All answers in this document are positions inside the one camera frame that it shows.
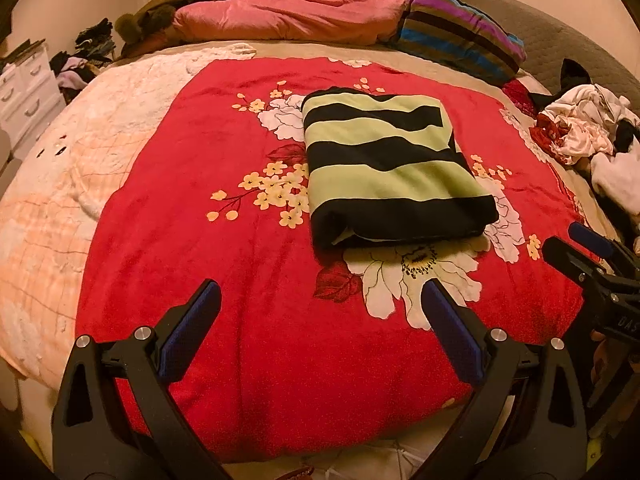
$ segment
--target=flower center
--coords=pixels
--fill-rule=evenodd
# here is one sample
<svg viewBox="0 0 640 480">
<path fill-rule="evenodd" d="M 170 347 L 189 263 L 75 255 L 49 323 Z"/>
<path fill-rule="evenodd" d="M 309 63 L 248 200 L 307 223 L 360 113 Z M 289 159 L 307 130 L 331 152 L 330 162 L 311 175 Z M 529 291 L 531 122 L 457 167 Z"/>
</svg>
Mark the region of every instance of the flower center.
<svg viewBox="0 0 640 480">
<path fill-rule="evenodd" d="M 418 247 L 402 257 L 402 272 L 415 279 L 418 274 L 428 274 L 436 264 L 438 253 L 433 246 Z"/>
</svg>

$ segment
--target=pile of clothes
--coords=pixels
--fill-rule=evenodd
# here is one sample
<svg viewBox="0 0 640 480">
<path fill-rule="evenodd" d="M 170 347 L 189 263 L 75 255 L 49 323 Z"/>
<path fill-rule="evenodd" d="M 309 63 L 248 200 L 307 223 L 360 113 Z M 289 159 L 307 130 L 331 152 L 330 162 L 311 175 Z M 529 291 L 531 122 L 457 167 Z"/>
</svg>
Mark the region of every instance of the pile of clothes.
<svg viewBox="0 0 640 480">
<path fill-rule="evenodd" d="M 601 208 L 640 256 L 640 118 L 629 100 L 592 84 L 570 59 L 562 64 L 558 93 L 529 98 L 538 113 L 529 129 L 533 141 L 591 183 Z"/>
<path fill-rule="evenodd" d="M 57 53 L 49 62 L 56 75 L 58 87 L 69 104 L 100 73 L 100 69 L 113 63 L 106 57 L 116 47 L 111 37 L 113 25 L 104 18 L 100 23 L 83 30 L 76 38 L 73 54 Z"/>
</svg>

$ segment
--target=gray headboard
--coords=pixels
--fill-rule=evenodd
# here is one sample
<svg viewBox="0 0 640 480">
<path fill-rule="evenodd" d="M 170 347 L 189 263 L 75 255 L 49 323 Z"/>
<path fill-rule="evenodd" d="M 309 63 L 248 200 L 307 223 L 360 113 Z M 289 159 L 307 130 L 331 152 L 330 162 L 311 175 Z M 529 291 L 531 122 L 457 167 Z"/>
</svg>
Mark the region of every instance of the gray headboard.
<svg viewBox="0 0 640 480">
<path fill-rule="evenodd" d="M 640 81 L 602 47 L 569 25 L 517 0 L 462 0 L 487 13 L 522 41 L 527 60 L 522 68 L 551 92 L 560 89 L 560 68 L 565 57 L 576 60 L 594 83 L 631 101 L 640 115 Z"/>
</svg>

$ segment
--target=beige bed sheet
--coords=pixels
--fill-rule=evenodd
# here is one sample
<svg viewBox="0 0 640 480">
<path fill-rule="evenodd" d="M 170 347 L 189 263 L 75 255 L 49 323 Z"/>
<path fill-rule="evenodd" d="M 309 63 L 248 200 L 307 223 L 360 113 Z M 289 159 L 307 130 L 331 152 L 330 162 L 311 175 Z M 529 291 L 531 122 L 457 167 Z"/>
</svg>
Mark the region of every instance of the beige bed sheet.
<svg viewBox="0 0 640 480">
<path fill-rule="evenodd" d="M 177 91 L 210 60 L 248 59 L 254 54 L 377 62 L 480 91 L 504 104 L 505 120 L 541 160 L 548 160 L 529 137 L 533 120 L 521 114 L 501 90 L 382 47 L 258 41 L 249 46 L 227 41 L 171 48 L 119 62 L 96 78 L 51 125 L 0 202 L 0 354 L 21 373 L 53 389 L 59 386 L 74 340 L 82 272 L 97 219 L 108 197 L 124 183 Z M 66 150 L 55 155 L 62 146 Z M 573 171 L 552 164 L 576 194 L 589 224 L 615 237 L 587 183 Z M 318 469 L 314 475 L 318 480 L 403 480 L 435 448 L 456 414 L 455 409 L 443 410 L 399 436 L 365 446 L 230 465 L 228 470 L 236 480 L 273 480 L 309 464 Z"/>
</svg>

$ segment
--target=blue gripper pad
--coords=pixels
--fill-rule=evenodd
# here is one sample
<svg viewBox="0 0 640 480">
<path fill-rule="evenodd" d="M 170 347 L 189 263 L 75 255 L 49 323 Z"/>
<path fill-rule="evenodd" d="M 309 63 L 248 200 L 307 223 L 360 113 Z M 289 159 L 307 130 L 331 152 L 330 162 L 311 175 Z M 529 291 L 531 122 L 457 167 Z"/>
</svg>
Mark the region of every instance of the blue gripper pad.
<svg viewBox="0 0 640 480">
<path fill-rule="evenodd" d="M 220 312 L 222 294 L 218 284 L 207 280 L 200 289 L 200 293 L 189 300 L 182 319 L 160 350 L 158 377 L 165 383 L 175 383 L 184 377 Z"/>
<path fill-rule="evenodd" d="M 433 278 L 422 287 L 420 295 L 422 311 L 431 323 L 438 341 L 447 354 L 456 375 L 463 383 L 479 386 L 484 381 L 483 350 L 474 334 L 465 325 L 459 312 L 469 310 L 475 318 L 476 329 L 484 327 L 475 313 L 466 307 L 458 306 L 439 280 Z"/>
<path fill-rule="evenodd" d="M 572 222 L 569 225 L 569 238 L 603 259 L 612 257 L 615 251 L 610 240 L 600 236 L 580 222 Z"/>
</svg>

